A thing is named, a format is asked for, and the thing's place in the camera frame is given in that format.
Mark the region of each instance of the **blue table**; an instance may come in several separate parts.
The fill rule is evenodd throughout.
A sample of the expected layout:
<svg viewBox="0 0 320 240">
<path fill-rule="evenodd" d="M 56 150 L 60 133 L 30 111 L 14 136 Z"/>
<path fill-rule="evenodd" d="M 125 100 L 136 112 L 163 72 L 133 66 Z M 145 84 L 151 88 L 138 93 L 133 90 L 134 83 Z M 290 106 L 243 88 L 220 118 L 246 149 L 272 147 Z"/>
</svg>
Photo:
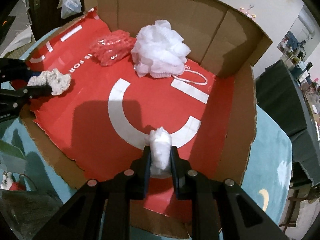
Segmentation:
<svg viewBox="0 0 320 240">
<path fill-rule="evenodd" d="M 25 59 L 33 47 L 21 58 Z M 12 88 L 9 83 L 3 84 L 2 87 Z M 258 106 L 257 113 L 257 135 L 251 147 L 242 188 L 261 208 L 266 210 L 276 224 L 279 224 L 291 178 L 291 141 Z M 0 124 L 0 138 L 22 150 L 27 159 L 25 173 L 31 177 L 39 190 L 56 194 L 63 203 L 74 194 L 75 190 L 71 189 L 44 161 L 19 118 Z M 166 239 L 166 237 L 132 228 L 131 239 Z"/>
</svg>

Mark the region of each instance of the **red crumpled plastic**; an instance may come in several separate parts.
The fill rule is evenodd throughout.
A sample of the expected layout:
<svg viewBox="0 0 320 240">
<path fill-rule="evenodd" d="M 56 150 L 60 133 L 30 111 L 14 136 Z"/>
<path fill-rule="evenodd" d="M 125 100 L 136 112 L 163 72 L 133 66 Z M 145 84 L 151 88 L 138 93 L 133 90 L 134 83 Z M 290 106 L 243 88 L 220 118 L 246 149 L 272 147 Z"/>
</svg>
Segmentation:
<svg viewBox="0 0 320 240">
<path fill-rule="evenodd" d="M 89 47 L 101 66 L 111 66 L 127 56 L 135 42 L 136 39 L 130 37 L 128 32 L 117 30 L 102 36 Z"/>
</svg>

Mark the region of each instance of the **metal rivet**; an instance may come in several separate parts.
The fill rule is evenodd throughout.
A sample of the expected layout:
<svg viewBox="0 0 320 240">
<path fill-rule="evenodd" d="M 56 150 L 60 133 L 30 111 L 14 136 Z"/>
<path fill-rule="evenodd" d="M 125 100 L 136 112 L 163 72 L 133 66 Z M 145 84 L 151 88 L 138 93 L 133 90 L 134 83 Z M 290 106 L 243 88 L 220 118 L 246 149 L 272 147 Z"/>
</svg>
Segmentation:
<svg viewBox="0 0 320 240">
<path fill-rule="evenodd" d="M 229 187 L 232 187 L 235 184 L 235 182 L 232 179 L 226 179 L 224 183 Z"/>
<path fill-rule="evenodd" d="M 90 179 L 88 182 L 87 182 L 87 185 L 89 187 L 94 187 L 95 185 L 97 185 L 97 181 L 95 179 Z"/>
<path fill-rule="evenodd" d="M 125 170 L 124 171 L 124 174 L 126 175 L 126 176 L 132 176 L 133 174 L 134 174 L 134 171 L 133 170 Z"/>
<path fill-rule="evenodd" d="M 198 175 L 198 172 L 195 170 L 188 170 L 188 175 L 191 177 L 195 177 Z"/>
</svg>

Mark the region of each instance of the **gray cloth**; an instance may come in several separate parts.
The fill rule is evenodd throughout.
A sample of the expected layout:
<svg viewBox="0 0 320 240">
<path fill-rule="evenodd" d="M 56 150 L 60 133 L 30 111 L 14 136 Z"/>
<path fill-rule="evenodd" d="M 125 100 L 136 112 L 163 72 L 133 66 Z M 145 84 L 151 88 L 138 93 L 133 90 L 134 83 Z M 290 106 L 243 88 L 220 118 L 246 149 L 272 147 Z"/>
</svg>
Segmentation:
<svg viewBox="0 0 320 240">
<path fill-rule="evenodd" d="M 320 183 L 320 147 L 302 91 L 282 60 L 256 80 L 257 104 L 292 143 L 292 158 L 299 162 L 314 185 Z"/>
</svg>

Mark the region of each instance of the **white loofah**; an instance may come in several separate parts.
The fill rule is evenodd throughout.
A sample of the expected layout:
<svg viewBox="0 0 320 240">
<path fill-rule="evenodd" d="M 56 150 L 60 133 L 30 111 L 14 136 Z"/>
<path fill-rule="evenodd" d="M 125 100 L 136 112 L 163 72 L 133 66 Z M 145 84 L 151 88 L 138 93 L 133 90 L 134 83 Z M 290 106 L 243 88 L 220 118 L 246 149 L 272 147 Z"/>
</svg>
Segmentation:
<svg viewBox="0 0 320 240">
<path fill-rule="evenodd" d="M 151 148 L 150 175 L 153 178 L 167 178 L 171 176 L 170 150 L 172 146 L 171 135 L 163 129 L 158 128 L 151 131 L 146 138 L 146 144 Z"/>
<path fill-rule="evenodd" d="M 59 72 L 58 69 L 52 71 L 42 71 L 40 76 L 33 76 L 29 79 L 28 86 L 44 86 L 49 85 L 52 88 L 52 95 L 61 95 L 70 87 L 71 74 Z"/>
<path fill-rule="evenodd" d="M 131 51 L 134 69 L 139 77 L 150 74 L 154 78 L 181 75 L 189 47 L 166 20 L 143 27 Z"/>
</svg>

